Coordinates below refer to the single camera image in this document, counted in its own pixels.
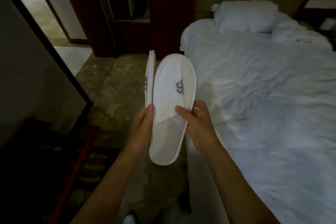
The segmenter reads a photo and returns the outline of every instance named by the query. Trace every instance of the hand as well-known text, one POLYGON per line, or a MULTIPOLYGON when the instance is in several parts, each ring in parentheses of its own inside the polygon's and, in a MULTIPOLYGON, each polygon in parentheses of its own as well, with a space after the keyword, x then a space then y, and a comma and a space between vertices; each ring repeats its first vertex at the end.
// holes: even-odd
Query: hand
POLYGON ((147 149, 151 138, 153 119, 154 106, 142 107, 133 121, 125 148, 139 154, 139 156, 147 149))
POLYGON ((199 111, 195 108, 190 111, 179 105, 175 107, 175 111, 188 122, 187 132, 196 150, 206 158, 208 149, 220 143, 220 141, 206 104, 203 101, 195 101, 194 107, 198 107, 199 111))

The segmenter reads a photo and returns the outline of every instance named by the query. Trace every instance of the forearm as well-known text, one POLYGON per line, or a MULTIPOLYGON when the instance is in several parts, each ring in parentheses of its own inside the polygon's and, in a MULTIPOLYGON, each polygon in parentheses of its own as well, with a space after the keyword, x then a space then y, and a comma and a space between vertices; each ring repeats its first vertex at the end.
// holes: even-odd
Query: forearm
POLYGON ((279 223, 219 141, 207 147, 205 158, 230 223, 279 223))
POLYGON ((139 153, 126 146, 71 224, 114 223, 128 178, 139 156, 139 153))

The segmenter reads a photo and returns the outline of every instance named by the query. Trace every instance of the white bedsheet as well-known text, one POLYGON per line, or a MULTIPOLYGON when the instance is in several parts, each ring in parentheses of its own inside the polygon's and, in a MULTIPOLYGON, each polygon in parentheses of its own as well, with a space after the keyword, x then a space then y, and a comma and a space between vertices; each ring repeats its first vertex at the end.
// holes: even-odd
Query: white bedsheet
MULTIPOLYGON (((279 221, 334 223, 336 53, 276 44, 270 34, 220 33, 211 19, 187 27, 181 48, 195 68, 195 99, 279 221)), ((194 220, 222 223, 218 192, 190 139, 187 151, 194 220)))

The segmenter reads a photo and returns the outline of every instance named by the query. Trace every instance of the gray logo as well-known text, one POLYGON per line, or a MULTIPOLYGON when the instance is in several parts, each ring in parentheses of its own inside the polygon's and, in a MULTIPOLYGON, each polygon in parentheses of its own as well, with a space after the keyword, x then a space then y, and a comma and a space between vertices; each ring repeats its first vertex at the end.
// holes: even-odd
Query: gray logo
POLYGON ((145 79, 145 90, 147 90, 147 83, 148 83, 148 76, 146 76, 146 79, 145 79))
POLYGON ((183 79, 181 79, 181 81, 177 82, 176 87, 177 87, 177 89, 176 89, 177 93, 184 95, 184 92, 183 92, 183 79))

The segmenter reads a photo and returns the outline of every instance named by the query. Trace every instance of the white slipper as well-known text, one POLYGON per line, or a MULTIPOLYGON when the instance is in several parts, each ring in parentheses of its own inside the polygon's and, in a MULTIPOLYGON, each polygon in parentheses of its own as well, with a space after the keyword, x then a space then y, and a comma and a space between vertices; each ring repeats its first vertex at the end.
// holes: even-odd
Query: white slipper
POLYGON ((169 165, 179 155, 187 122, 175 112, 180 105, 192 109, 196 93, 196 75, 190 60, 181 54, 166 56, 157 68, 153 104, 150 159, 158 165, 169 165))
POLYGON ((149 51, 146 78, 145 78, 145 106, 146 108, 153 103, 153 81, 154 81, 154 66, 155 66, 155 52, 149 51))

